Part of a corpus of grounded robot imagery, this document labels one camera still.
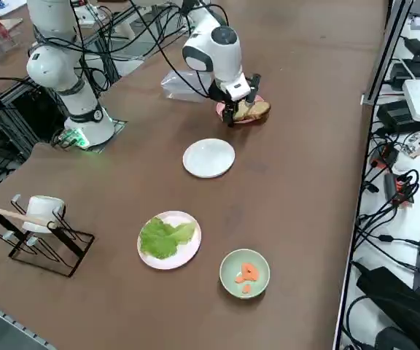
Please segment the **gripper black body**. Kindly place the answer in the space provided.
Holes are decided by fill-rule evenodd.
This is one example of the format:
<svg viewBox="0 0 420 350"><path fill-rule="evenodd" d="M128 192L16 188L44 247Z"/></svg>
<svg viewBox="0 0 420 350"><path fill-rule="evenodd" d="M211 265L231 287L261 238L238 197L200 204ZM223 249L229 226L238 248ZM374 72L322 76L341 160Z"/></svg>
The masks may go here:
<svg viewBox="0 0 420 350"><path fill-rule="evenodd" d="M231 95L225 90L221 90L216 80L213 80L209 87L209 98L222 104L232 104Z"/></svg>

